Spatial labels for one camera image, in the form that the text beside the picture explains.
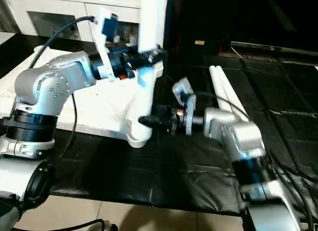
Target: black mat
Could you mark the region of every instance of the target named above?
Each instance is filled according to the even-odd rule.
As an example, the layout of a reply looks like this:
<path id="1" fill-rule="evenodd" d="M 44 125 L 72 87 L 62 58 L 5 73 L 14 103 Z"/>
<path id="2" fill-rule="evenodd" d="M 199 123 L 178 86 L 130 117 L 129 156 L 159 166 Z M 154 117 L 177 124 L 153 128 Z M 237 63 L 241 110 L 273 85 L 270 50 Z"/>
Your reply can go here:
<path id="1" fill-rule="evenodd" d="M 46 38 L 15 35 L 0 46 L 0 77 L 43 44 Z M 51 48 L 93 52 L 94 45 L 59 39 Z M 175 104 L 173 81 L 187 76 L 194 91 L 213 92 L 208 66 L 223 67 L 248 114 L 260 127 L 280 161 L 318 177 L 318 72 L 314 67 L 280 65 L 222 57 L 171 54 L 157 80 L 154 103 Z M 198 107 L 217 106 L 198 97 Z M 68 131 L 56 131 L 56 154 Z M 318 199 L 315 182 L 304 192 Z M 57 167 L 52 194 L 158 207 L 239 215 L 241 200 L 231 163 L 222 147 L 199 132 L 187 137 L 154 130 L 141 149 L 122 140 L 78 133 L 72 149 Z"/>

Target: black cable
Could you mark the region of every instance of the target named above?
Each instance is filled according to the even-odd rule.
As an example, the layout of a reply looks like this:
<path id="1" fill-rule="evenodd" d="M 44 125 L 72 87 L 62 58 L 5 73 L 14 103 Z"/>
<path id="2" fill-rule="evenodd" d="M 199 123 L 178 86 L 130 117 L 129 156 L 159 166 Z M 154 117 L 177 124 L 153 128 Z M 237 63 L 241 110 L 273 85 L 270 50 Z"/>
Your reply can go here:
<path id="1" fill-rule="evenodd" d="M 96 224 L 96 223 L 101 223 L 101 231 L 105 230 L 104 220 L 97 219 L 97 220 L 93 220 L 93 221 L 90 221 L 90 222 L 82 224 L 82 225 L 77 225 L 77 226 L 73 226 L 73 227 L 70 227 L 70 228 L 59 229 L 59 230 L 50 230 L 50 231 L 74 231 L 74 230 L 79 230 L 79 229 L 85 228 L 87 226 Z M 21 229 L 13 228 L 12 231 L 29 231 L 29 230 L 21 230 Z"/>
<path id="2" fill-rule="evenodd" d="M 75 129 L 76 129 L 76 125 L 77 125 L 77 122 L 78 122 L 78 110 L 77 110 L 77 107 L 76 107 L 75 97 L 74 97 L 73 93 L 72 93 L 72 101 L 73 101 L 74 115 L 75 115 L 72 132 L 71 132 L 71 134 L 70 134 L 70 136 L 68 138 L 68 141 L 66 142 L 64 151 L 62 152 L 62 154 L 60 154 L 60 156 L 57 158 L 57 160 L 55 161 L 55 163 L 51 167 L 55 167 L 61 161 L 62 157 L 65 155 L 65 153 L 71 147 L 71 144 L 72 144 L 72 141 L 73 141 L 73 138 L 74 138 L 74 135 L 75 135 Z"/>
<path id="3" fill-rule="evenodd" d="M 247 115 L 247 113 L 245 113 L 243 110 L 241 110 L 239 107 L 237 107 L 235 104 L 231 103 L 230 101 L 228 101 L 225 98 L 222 98 L 220 96 L 217 96 L 216 94 L 213 94 L 211 92 L 203 92 L 203 91 L 199 91 L 199 92 L 194 92 L 194 95 L 198 95 L 198 96 L 208 96 L 208 97 L 213 97 L 213 98 L 218 98 L 226 103 L 228 103 L 229 105 L 233 106 L 235 109 L 237 109 L 240 113 L 242 113 L 244 115 L 244 117 L 246 117 L 249 121 L 252 121 L 251 118 Z"/>
<path id="4" fill-rule="evenodd" d="M 291 174 L 289 172 L 286 172 L 285 174 L 288 177 L 288 179 L 291 181 L 291 183 L 293 184 L 295 190 L 298 192 L 299 196 L 301 197 L 301 199 L 302 199 L 302 201 L 304 203 L 304 209 L 306 211 L 306 216 L 307 216 L 307 219 L 308 219 L 308 228 L 309 228 L 309 230 L 314 231 L 315 227 L 314 227 L 314 221 L 313 221 L 313 214 L 312 214 L 312 211 L 310 209 L 309 203 L 308 203 L 306 197 L 304 196 L 304 193 L 299 188 L 299 186 L 295 182 L 295 180 L 292 178 Z"/>
<path id="5" fill-rule="evenodd" d="M 275 167 L 273 167 L 273 171 L 275 172 L 275 174 L 277 174 L 277 176 L 279 177 L 279 179 L 282 181 L 282 183 L 284 184 L 284 186 L 289 190 L 290 194 L 293 196 L 294 200 L 297 203 L 297 206 L 301 209 L 301 213 L 303 213 L 304 215 L 306 215 L 306 211 L 304 208 L 304 203 L 303 201 L 295 194 L 294 190 L 291 188 L 291 186 L 288 184 L 287 180 L 285 180 L 285 178 L 283 177 L 283 175 L 280 173 L 280 171 L 278 169 L 276 169 Z"/>
<path id="6" fill-rule="evenodd" d="M 57 32 L 54 33 L 53 36 L 50 37 L 49 40 L 47 40 L 47 42 L 45 42 L 45 44 L 42 46 L 42 48 L 39 50 L 39 52 L 37 53 L 37 55 L 34 57 L 33 61 L 31 62 L 29 68 L 33 68 L 35 63 L 38 61 L 38 59 L 40 58 L 40 56 L 42 55 L 42 53 L 45 51 L 45 49 L 59 36 L 59 34 L 61 32 L 63 32 L 66 28 L 80 22 L 80 21 L 94 21 L 94 17 L 93 16 L 83 16 L 80 18 L 77 18 L 73 21 L 68 22 L 67 24 L 65 24 L 64 26 L 62 26 Z"/>

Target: white mechanical part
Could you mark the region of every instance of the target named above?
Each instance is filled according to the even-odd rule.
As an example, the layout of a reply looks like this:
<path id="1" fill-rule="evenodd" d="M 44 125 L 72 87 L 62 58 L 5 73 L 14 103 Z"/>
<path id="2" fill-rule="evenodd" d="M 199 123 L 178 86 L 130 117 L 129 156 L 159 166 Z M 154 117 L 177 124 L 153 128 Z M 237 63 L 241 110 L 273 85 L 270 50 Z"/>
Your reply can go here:
<path id="1" fill-rule="evenodd" d="M 110 20 L 112 18 L 112 15 L 113 14 L 109 10 L 100 7 L 99 14 L 95 16 L 94 24 L 92 26 L 93 40 L 104 64 L 103 66 L 98 67 L 100 77 L 102 79 L 108 78 L 111 82 L 115 81 L 116 78 L 108 57 L 108 49 L 105 47 L 107 36 L 104 35 L 102 32 L 104 29 L 105 20 Z"/>

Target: glass cabinet door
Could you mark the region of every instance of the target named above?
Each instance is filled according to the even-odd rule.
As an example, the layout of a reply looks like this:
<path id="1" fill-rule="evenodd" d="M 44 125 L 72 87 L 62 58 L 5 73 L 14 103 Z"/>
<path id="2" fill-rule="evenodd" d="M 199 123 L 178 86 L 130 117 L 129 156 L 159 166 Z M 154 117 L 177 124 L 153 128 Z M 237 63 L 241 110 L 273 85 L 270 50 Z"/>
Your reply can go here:
<path id="1" fill-rule="evenodd" d="M 138 45 L 139 24 L 132 22 L 119 21 L 116 29 L 117 41 L 129 43 L 132 46 Z"/>
<path id="2" fill-rule="evenodd" d="M 39 36 L 51 37 L 64 24 L 75 20 L 73 15 L 62 15 L 47 12 L 27 12 Z M 72 25 L 59 35 L 60 38 L 80 40 L 78 26 Z"/>

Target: tile floor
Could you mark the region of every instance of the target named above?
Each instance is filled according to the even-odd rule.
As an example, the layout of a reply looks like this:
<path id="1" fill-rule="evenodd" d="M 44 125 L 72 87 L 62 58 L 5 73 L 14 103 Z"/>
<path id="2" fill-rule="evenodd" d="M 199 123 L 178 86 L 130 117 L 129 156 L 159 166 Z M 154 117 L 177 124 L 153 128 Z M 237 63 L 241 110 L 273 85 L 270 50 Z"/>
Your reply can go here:
<path id="1" fill-rule="evenodd" d="M 15 227 L 43 231 L 96 218 L 116 224 L 120 231 L 243 231 L 238 217 L 58 196 L 50 196 L 42 206 L 26 212 Z"/>

